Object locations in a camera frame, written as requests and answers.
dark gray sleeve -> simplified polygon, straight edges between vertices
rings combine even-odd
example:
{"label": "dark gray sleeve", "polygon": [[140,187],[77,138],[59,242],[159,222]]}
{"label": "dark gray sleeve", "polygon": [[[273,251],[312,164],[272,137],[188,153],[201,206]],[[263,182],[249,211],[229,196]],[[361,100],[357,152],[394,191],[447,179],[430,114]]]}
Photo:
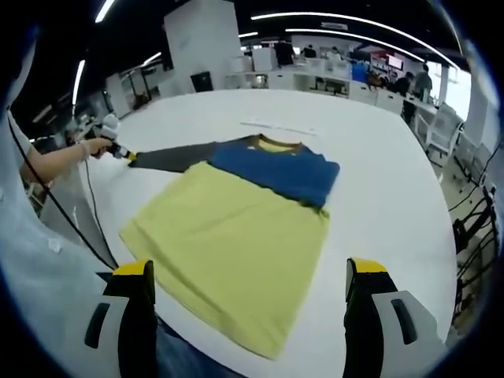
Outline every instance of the dark gray sleeve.
{"label": "dark gray sleeve", "polygon": [[136,160],[130,163],[129,166],[168,172],[185,172],[192,165],[208,160],[216,148],[217,143],[211,142],[140,152],[137,153]]}

blue t-shirt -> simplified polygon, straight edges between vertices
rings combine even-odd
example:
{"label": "blue t-shirt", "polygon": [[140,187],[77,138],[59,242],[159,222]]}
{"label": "blue t-shirt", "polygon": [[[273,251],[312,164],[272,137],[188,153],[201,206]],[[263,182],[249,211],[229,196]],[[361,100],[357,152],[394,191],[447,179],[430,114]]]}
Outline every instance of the blue t-shirt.
{"label": "blue t-shirt", "polygon": [[307,150],[298,154],[272,153],[239,144],[218,147],[209,163],[317,209],[324,206],[339,172],[338,164]]}

chair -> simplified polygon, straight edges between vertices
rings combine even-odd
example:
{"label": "chair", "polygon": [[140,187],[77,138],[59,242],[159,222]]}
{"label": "chair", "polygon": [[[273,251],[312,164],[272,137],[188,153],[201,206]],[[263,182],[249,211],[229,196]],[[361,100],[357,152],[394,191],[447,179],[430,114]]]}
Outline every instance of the chair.
{"label": "chair", "polygon": [[441,104],[432,122],[429,124],[417,112],[414,122],[414,133],[424,150],[433,147],[439,151],[441,157],[452,155],[458,136],[461,134],[463,121],[455,110],[446,103]]}

yellow t-shirt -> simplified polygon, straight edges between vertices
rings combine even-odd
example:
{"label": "yellow t-shirt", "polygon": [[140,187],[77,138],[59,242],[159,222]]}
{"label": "yellow t-shirt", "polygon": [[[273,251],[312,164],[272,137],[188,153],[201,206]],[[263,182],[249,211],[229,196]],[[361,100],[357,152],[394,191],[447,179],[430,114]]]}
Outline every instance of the yellow t-shirt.
{"label": "yellow t-shirt", "polygon": [[197,317],[267,358],[284,346],[327,231],[326,213],[205,162],[120,231],[158,283]]}

window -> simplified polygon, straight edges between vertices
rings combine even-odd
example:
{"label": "window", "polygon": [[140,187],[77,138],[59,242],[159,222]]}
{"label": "window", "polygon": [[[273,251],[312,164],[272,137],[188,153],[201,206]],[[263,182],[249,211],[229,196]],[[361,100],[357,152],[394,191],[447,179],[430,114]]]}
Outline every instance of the window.
{"label": "window", "polygon": [[428,74],[432,79],[432,90],[430,95],[435,99],[439,99],[439,93],[441,92],[441,64],[428,61],[427,66]]}
{"label": "window", "polygon": [[463,120],[466,120],[470,101],[471,74],[450,67],[448,70],[447,104],[454,108]]}

